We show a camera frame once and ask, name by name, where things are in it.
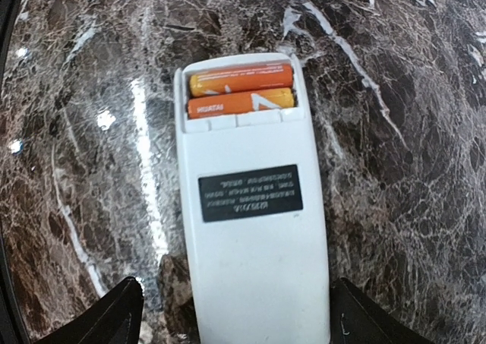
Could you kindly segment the white red remote control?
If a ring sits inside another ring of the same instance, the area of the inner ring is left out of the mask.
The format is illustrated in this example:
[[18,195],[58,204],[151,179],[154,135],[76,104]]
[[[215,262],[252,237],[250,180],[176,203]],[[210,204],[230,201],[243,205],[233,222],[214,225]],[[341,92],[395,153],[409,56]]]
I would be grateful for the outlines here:
[[[190,76],[286,64],[296,105],[193,119]],[[328,343],[330,278],[320,169],[298,58],[279,52],[178,69],[181,211],[200,341]]]

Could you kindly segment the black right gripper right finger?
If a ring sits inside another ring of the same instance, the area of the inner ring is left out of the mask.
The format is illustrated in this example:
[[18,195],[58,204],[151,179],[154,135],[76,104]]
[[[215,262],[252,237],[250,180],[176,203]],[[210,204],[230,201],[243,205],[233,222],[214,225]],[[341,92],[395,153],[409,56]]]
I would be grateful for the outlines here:
[[395,320],[344,277],[334,281],[330,287],[330,332],[332,343],[430,342]]

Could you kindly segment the orange AAA battery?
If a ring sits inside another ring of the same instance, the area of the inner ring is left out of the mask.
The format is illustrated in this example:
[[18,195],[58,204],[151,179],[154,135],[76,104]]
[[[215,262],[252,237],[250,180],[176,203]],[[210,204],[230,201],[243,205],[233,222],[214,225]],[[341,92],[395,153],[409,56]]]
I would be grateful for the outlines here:
[[188,101],[187,112],[189,119],[197,119],[287,109],[295,105],[290,88],[276,88],[193,98]]
[[291,87],[292,85],[292,66],[283,63],[205,71],[193,74],[189,79],[189,89],[193,97]]

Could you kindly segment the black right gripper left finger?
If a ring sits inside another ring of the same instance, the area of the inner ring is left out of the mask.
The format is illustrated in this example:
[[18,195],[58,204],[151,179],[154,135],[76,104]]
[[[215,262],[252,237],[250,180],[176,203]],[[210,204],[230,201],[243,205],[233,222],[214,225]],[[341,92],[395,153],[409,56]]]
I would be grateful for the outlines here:
[[132,276],[123,279],[81,316],[40,339],[44,344],[137,344],[143,290]]

